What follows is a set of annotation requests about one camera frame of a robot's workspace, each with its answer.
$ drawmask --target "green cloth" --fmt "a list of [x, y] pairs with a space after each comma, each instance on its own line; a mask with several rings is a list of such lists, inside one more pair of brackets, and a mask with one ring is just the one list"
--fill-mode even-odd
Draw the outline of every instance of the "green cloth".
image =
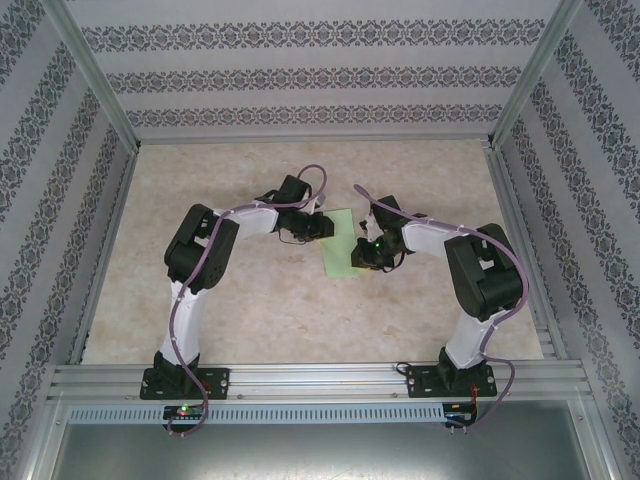
[[364, 273], [364, 268], [351, 266], [351, 252], [356, 248], [351, 209], [324, 212], [333, 221], [334, 235], [320, 240], [324, 271], [329, 278], [354, 277]]

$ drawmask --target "metal panel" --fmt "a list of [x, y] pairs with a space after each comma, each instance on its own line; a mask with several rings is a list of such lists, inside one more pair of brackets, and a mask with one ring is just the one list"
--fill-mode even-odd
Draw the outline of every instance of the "metal panel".
[[563, 402], [510, 403], [467, 435], [440, 425], [68, 425], [53, 478], [590, 478]]

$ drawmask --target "cable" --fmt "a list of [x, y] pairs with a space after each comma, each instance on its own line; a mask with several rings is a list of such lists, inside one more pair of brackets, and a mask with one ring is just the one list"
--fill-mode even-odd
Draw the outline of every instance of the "cable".
[[398, 262], [398, 264], [396, 265], [396, 261], [395, 258], [393, 259], [393, 266], [389, 269], [389, 270], [385, 270], [384, 267], [382, 267], [382, 273], [391, 273], [393, 272], [396, 268], [400, 267], [400, 265], [402, 265], [402, 262], [404, 262], [404, 256], [405, 256], [405, 252], [402, 252], [402, 254], [400, 255], [400, 261]]
[[475, 383], [471, 385], [471, 405], [473, 405], [471, 415], [475, 415], [478, 413], [478, 387], [476, 387]]
[[198, 377], [195, 376], [195, 374], [189, 369], [189, 366], [187, 365], [187, 363], [184, 361], [184, 358], [182, 358], [182, 354], [180, 353], [180, 349], [178, 348], [178, 344], [176, 343], [176, 334], [175, 334], [175, 319], [176, 319], [176, 314], [178, 312], [178, 307], [180, 306], [180, 302], [182, 302], [183, 298], [184, 298], [184, 294], [187, 291], [187, 288], [189, 288], [189, 285], [191, 285], [191, 283], [196, 279], [196, 277], [200, 274], [200, 271], [202, 270], [202, 267], [204, 267], [204, 264], [207, 260], [207, 257], [209, 256], [209, 252], [211, 251], [211, 248], [213, 247], [213, 243], [214, 240], [216, 238], [216, 235], [218, 234], [218, 230], [220, 230], [220, 225], [222, 225], [222, 221], [228, 217], [229, 215], [233, 214], [234, 212], [239, 212], [242, 210], [251, 210], [254, 208], [268, 208], [268, 209], [275, 209], [275, 208], [296, 208], [296, 207], [303, 207], [304, 205], [308, 204], [311, 201], [314, 201], [316, 198], [318, 198], [320, 195], [322, 195], [322, 193], [324, 192], [325, 187], [327, 186], [327, 171], [324, 169], [324, 167], [322, 167], [321, 165], [317, 165], [315, 163], [312, 163], [310, 165], [307, 165], [306, 167], [304, 167], [302, 170], [300, 170], [300, 172], [298, 173], [298, 178], [300, 178], [300, 176], [307, 170], [309, 169], [318, 169], [322, 172], [322, 184], [320, 185], [320, 188], [318, 189], [318, 191], [314, 194], [311, 195], [309, 198], [307, 198], [306, 200], [302, 200], [300, 202], [294, 202], [294, 203], [250, 203], [248, 205], [241, 205], [239, 207], [233, 208], [231, 210], [227, 210], [225, 212], [223, 212], [218, 219], [216, 220], [216, 223], [213, 227], [213, 231], [211, 232], [211, 235], [209, 236], [209, 242], [207, 243], [207, 246], [205, 247], [204, 251], [202, 252], [202, 255], [200, 256], [200, 259], [198, 260], [198, 263], [196, 264], [195, 268], [193, 269], [193, 272], [191, 272], [191, 275], [189, 276], [189, 278], [187, 278], [187, 280], [182, 284], [182, 288], [180, 289], [180, 292], [178, 293], [178, 296], [176, 298], [176, 301], [173, 303], [173, 306], [171, 308], [171, 315], [169, 316], [169, 338], [171, 340], [171, 348], [173, 348], [173, 352], [176, 354], [176, 358], [178, 359], [178, 362], [180, 363], [180, 366], [182, 367], [182, 369], [185, 371], [185, 373], [187, 374], [187, 376], [193, 381], [193, 383], [196, 384], [196, 386], [198, 387], [198, 390], [200, 390], [200, 393], [202, 394], [202, 416], [200, 417], [200, 421], [195, 424], [192, 428], [190, 428], [189, 430], [187, 430], [186, 432], [175, 432], [171, 429], [171, 425], [173, 423], [173, 421], [177, 418], [177, 417], [171, 417], [167, 423], [167, 431], [169, 432], [169, 435], [174, 436], [180, 436], [180, 437], [186, 437], [188, 435], [192, 435], [195, 432], [197, 432], [202, 425], [204, 425], [205, 420], [207, 419], [207, 417], [209, 416], [209, 398], [207, 396], [207, 390], [204, 388], [204, 385], [202, 385], [202, 383], [200, 382], [200, 380], [198, 380]]
[[[400, 365], [404, 365], [405, 369], [404, 371], [400, 370]], [[407, 376], [407, 369], [410, 367], [411, 365], [407, 362], [398, 362], [396, 363], [396, 372], [398, 372], [400, 375], [402, 375], [403, 377]]]
[[393, 212], [396, 215], [400, 215], [402, 217], [408, 218], [409, 220], [413, 220], [413, 221], [416, 221], [416, 222], [424, 223], [425, 225], [433, 225], [434, 227], [439, 227], [439, 228], [442, 228], [444, 230], [449, 230], [451, 232], [465, 233], [465, 234], [468, 234], [468, 235], [473, 235], [475, 237], [478, 237], [478, 238], [486, 241], [487, 243], [492, 244], [494, 247], [496, 247], [498, 250], [500, 250], [502, 253], [504, 253], [507, 256], [507, 258], [509, 258], [509, 260], [511, 260], [513, 262], [513, 265], [515, 266], [515, 268], [516, 268], [516, 270], [518, 272], [518, 275], [520, 275], [520, 280], [522, 281], [522, 297], [520, 297], [520, 301], [517, 303], [515, 308], [507, 311], [504, 315], [501, 315], [500, 317], [496, 318], [493, 321], [493, 323], [491, 324], [491, 326], [487, 330], [487, 333], [485, 334], [484, 338], [482, 339], [482, 342], [480, 342], [480, 353], [485, 358], [485, 360], [488, 360], [490, 362], [504, 363], [504, 364], [508, 365], [509, 369], [511, 370], [511, 375], [509, 377], [509, 380], [507, 381], [507, 385], [505, 386], [504, 390], [502, 390], [502, 393], [500, 393], [500, 395], [498, 396], [496, 401], [493, 403], [493, 405], [489, 408], [489, 410], [482, 417], [480, 417], [480, 419], [478, 419], [469, 428], [472, 428], [472, 427], [475, 427], [475, 426], [481, 424], [487, 417], [491, 416], [495, 412], [496, 408], [498, 408], [500, 403], [502, 403], [502, 400], [504, 399], [504, 397], [509, 392], [509, 389], [513, 385], [513, 381], [515, 380], [515, 377], [516, 377], [516, 367], [513, 364], [513, 362], [511, 362], [509, 360], [506, 360], [504, 358], [489, 357], [489, 356], [486, 355], [485, 351], [486, 351], [486, 348], [487, 348], [487, 344], [489, 343], [489, 339], [491, 338], [493, 333], [496, 331], [496, 327], [498, 325], [500, 325], [502, 322], [504, 322], [505, 320], [508, 320], [509, 318], [513, 317], [516, 313], [518, 313], [520, 310], [522, 310], [522, 308], [527, 303], [527, 299], [529, 298], [529, 279], [527, 278], [527, 273], [524, 271], [524, 266], [522, 265], [520, 260], [518, 260], [518, 257], [516, 257], [515, 254], [509, 248], [507, 248], [504, 244], [502, 244], [501, 242], [499, 242], [495, 238], [490, 237], [489, 235], [486, 235], [486, 234], [484, 234], [482, 232], [479, 232], [477, 230], [474, 230], [472, 228], [466, 228], [466, 227], [464, 227], [462, 225], [459, 226], [459, 227], [456, 227], [455, 225], [451, 225], [449, 223], [444, 223], [444, 222], [439, 222], [439, 221], [433, 220], [432, 218], [429, 218], [429, 217], [417, 217], [415, 215], [409, 215], [408, 213], [405, 213], [402, 210], [398, 210], [398, 209], [390, 207], [389, 205], [386, 205], [386, 204], [384, 204], [382, 202], [379, 202], [378, 200], [373, 198], [369, 194], [369, 192], [367, 192], [367, 190], [364, 187], [362, 187], [361, 185], [355, 184], [353, 186], [353, 188], [356, 190], [356, 192], [358, 192], [364, 198], [369, 200], [370, 203], [373, 203], [374, 205], [377, 205], [377, 206], [379, 206], [381, 208], [384, 208], [385, 210], [389, 210], [390, 212]]
[[286, 240], [282, 240], [282, 230], [278, 230], [278, 240], [287, 245], [306, 245], [308, 243], [306, 240], [304, 242], [287, 242]]

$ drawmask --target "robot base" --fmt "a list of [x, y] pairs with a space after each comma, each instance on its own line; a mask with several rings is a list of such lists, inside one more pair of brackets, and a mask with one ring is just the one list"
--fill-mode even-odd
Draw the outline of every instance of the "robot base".
[[469, 397], [475, 386], [478, 397], [498, 394], [493, 369], [486, 362], [457, 370], [450, 364], [444, 348], [436, 366], [409, 365], [406, 370], [409, 398]]
[[[229, 391], [228, 368], [198, 368], [196, 358], [189, 368], [207, 390], [209, 400], [226, 400]], [[200, 390], [180, 365], [167, 362], [160, 352], [153, 359], [153, 368], [147, 368], [140, 387], [142, 400], [202, 400]]]

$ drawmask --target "enclosure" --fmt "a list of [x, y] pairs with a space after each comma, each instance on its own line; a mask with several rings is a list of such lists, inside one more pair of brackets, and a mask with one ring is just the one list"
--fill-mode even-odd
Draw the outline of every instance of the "enclosure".
[[[2, 478], [640, 477], [638, 0], [1, 9]], [[506, 231], [529, 297], [488, 345], [515, 380], [489, 362], [509, 394], [477, 429], [442, 426], [475, 397], [414, 398], [398, 368], [456, 331], [446, 261], [335, 274], [323, 240], [273, 233], [207, 300], [200, 366], [228, 370], [204, 428], [170, 438], [183, 402], [141, 398], [189, 208], [307, 164], [354, 245], [355, 183]]]

